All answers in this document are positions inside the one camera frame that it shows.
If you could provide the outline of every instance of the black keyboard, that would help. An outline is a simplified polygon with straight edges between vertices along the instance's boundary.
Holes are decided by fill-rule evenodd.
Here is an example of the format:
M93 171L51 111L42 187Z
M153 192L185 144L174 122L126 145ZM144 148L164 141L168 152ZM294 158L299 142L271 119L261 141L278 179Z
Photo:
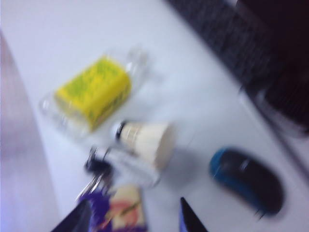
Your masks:
M284 62L271 36L223 0L168 0L244 85L270 81Z

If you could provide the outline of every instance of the purple package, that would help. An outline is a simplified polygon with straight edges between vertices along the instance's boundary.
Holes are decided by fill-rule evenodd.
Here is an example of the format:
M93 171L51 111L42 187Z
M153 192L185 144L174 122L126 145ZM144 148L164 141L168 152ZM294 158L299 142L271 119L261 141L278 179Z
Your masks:
M93 215L89 232L147 232L138 189L118 188L113 194L100 191L84 194L79 201L89 200Z

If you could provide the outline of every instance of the blue and black mouse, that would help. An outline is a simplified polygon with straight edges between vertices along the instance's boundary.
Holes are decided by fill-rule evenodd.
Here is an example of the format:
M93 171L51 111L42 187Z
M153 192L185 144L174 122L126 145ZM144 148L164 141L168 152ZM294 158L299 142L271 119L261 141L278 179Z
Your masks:
M279 179L246 153L233 148L220 149L211 159L210 173L262 215L275 215L281 210L284 192Z

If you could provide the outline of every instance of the white desk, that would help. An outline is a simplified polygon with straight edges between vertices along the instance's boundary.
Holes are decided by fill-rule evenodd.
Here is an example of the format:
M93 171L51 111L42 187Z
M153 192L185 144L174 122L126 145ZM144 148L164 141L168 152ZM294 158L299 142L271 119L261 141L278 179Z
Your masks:
M61 216L90 180L83 170L87 152L49 125L38 101L104 50L142 44L154 61L149 81L92 139L110 144L108 127L124 117L178 125L177 148L162 181L143 191L150 230L178 231L181 196L211 232L309 228L309 189L266 127L246 112L229 71L164 1L4 0L1 22L39 126ZM253 209L210 178L212 155L227 145L252 151L278 173L286 190L279 215L258 221Z

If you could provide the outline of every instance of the yellow package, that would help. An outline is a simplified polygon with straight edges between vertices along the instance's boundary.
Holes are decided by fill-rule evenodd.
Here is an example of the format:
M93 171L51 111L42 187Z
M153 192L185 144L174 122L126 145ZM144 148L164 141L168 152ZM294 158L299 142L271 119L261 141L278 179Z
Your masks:
M131 81L125 70L103 57L59 88L55 98L68 116L78 112L85 117L92 131L126 100L130 92Z

